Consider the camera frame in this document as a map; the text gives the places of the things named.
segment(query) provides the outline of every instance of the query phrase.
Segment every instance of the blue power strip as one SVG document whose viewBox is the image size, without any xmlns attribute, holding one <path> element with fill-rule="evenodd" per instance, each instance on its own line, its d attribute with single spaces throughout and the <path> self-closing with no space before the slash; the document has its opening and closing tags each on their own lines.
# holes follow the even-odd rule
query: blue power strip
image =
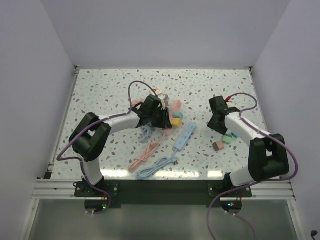
<svg viewBox="0 0 320 240">
<path fill-rule="evenodd" d="M 174 143 L 174 148 L 181 151 L 186 145 L 191 134 L 194 132 L 197 124 L 195 122 L 189 122 L 187 126 L 184 127 L 183 132 L 180 134 L 179 138 Z"/>
</svg>

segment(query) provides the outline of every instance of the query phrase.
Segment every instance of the white wall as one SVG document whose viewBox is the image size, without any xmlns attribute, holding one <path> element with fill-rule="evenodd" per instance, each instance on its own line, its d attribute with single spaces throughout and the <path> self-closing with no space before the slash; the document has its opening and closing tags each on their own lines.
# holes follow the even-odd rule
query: white wall
<svg viewBox="0 0 320 240">
<path fill-rule="evenodd" d="M 42 0 L 74 65 L 253 66 L 290 0 Z"/>
<path fill-rule="evenodd" d="M 268 128 L 299 160 L 292 180 L 308 231 L 320 231 L 320 1 L 292 0 L 253 68 Z"/>
<path fill-rule="evenodd" d="M 16 240 L 73 79 L 39 0 L 0 1 L 0 239 Z"/>
</svg>

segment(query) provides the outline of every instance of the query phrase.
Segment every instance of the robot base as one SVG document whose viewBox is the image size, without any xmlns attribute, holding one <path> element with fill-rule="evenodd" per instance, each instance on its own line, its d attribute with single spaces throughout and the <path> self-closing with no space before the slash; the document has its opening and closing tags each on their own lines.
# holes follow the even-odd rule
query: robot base
<svg viewBox="0 0 320 240">
<path fill-rule="evenodd" d="M 104 189 L 112 197 L 111 208 L 121 205 L 203 205 L 209 207 L 219 194 L 222 180 L 104 180 L 95 187 Z M 102 198 L 103 194 L 92 189 L 85 180 L 74 183 L 74 196 L 78 198 Z M 251 198 L 251 189 L 243 189 L 243 198 Z M 240 192 L 227 194 L 236 198 Z M 219 208 L 220 201 L 212 206 Z"/>
</svg>

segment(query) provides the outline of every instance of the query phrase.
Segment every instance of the teal block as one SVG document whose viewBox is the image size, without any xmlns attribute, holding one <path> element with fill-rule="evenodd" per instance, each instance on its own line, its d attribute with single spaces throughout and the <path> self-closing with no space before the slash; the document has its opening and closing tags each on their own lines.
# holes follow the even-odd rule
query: teal block
<svg viewBox="0 0 320 240">
<path fill-rule="evenodd" d="M 231 135 L 226 134 L 226 135 L 223 135 L 223 136 L 222 136 L 222 142 L 223 142 L 224 144 L 230 144 L 231 141 L 232 141 L 232 136 L 231 136 Z"/>
<path fill-rule="evenodd" d="M 231 133 L 231 136 L 234 137 L 235 139 L 237 139 L 237 138 L 239 137 L 239 136 L 238 136 L 236 133 L 234 133 L 234 132 Z"/>
<path fill-rule="evenodd" d="M 182 112 L 179 112 L 179 111 L 176 111 L 172 114 L 172 116 L 175 118 L 175 119 L 184 119 L 184 115 L 182 114 Z"/>
</svg>

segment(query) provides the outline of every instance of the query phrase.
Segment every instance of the glass panel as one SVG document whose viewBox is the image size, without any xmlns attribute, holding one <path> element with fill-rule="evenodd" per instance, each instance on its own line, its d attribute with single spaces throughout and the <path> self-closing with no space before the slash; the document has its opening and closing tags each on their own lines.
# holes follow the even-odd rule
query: glass panel
<svg viewBox="0 0 320 240">
<path fill-rule="evenodd" d="M 123 205 L 92 216 L 82 200 L 41 200 L 31 240 L 205 240 L 211 239 L 204 206 Z M 240 215 L 259 240 L 297 240 L 287 202 L 243 201 Z M 253 240 L 236 217 L 213 208 L 210 225 L 218 240 Z"/>
</svg>

